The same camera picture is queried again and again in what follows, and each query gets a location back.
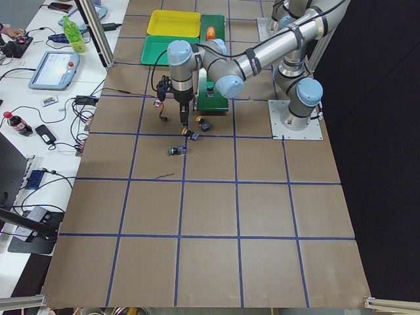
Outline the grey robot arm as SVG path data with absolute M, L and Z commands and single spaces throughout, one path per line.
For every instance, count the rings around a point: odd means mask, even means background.
M 311 4 L 312 1 L 309 0 L 275 0 L 272 6 L 271 20 L 267 26 L 268 33 L 272 35 L 299 19 Z
M 184 40 L 171 42 L 167 59 L 171 84 L 168 89 L 180 105 L 180 122 L 188 126 L 193 99 L 192 73 L 201 68 L 225 98 L 236 98 L 246 79 L 258 75 L 279 60 L 275 80 L 288 95 L 295 95 L 303 78 L 306 47 L 335 31 L 349 1 L 275 1 L 268 25 L 269 38 L 237 55 L 228 56 L 224 41 L 212 39 L 200 45 Z

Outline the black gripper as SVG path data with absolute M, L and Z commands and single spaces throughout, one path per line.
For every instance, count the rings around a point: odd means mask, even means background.
M 193 88 L 185 91 L 173 89 L 175 100 L 180 104 L 180 122 L 182 126 L 188 126 L 190 102 L 193 99 Z

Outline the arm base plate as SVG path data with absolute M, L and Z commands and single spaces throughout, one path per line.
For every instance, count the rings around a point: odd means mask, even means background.
M 257 18 L 257 28 L 259 41 L 264 41 L 276 33 L 278 23 L 272 18 Z
M 323 140 L 316 108 L 308 117 L 295 117 L 289 111 L 288 100 L 269 100 L 272 138 L 276 140 Z

